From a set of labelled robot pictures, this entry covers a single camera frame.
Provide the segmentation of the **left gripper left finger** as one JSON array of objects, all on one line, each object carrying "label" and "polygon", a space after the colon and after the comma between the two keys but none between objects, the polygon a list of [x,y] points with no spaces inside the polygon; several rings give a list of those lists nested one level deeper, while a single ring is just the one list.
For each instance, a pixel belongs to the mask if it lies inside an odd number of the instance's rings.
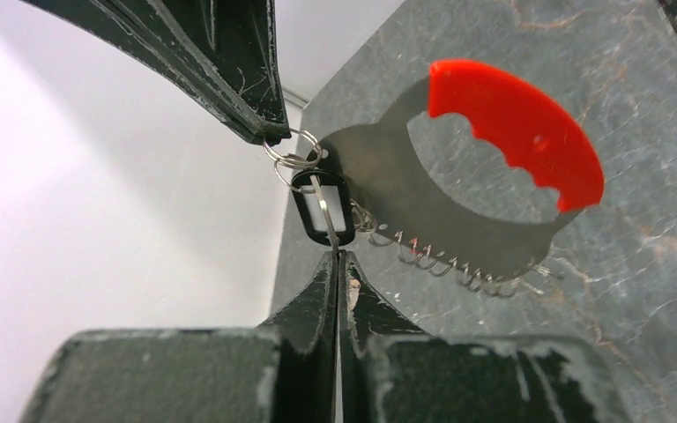
[{"label": "left gripper left finger", "polygon": [[338,257],[252,328],[87,330],[45,367],[24,422],[329,422]]}]

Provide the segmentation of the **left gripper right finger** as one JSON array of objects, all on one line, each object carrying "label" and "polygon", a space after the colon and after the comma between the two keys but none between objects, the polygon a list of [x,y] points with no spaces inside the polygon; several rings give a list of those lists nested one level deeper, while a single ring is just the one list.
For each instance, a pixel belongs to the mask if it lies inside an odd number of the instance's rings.
[{"label": "left gripper right finger", "polygon": [[599,355],[564,336],[427,333],[338,260],[343,413],[348,422],[627,422]]}]

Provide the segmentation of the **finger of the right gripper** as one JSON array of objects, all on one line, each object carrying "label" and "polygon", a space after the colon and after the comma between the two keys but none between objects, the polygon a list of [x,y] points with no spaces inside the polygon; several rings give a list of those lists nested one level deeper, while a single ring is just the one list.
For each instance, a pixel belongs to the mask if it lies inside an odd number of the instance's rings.
[{"label": "finger of the right gripper", "polygon": [[246,143],[268,142],[268,2],[55,0],[32,5],[167,78]]},{"label": "finger of the right gripper", "polygon": [[160,16],[198,96],[249,144],[290,136],[272,1],[161,1]]}]

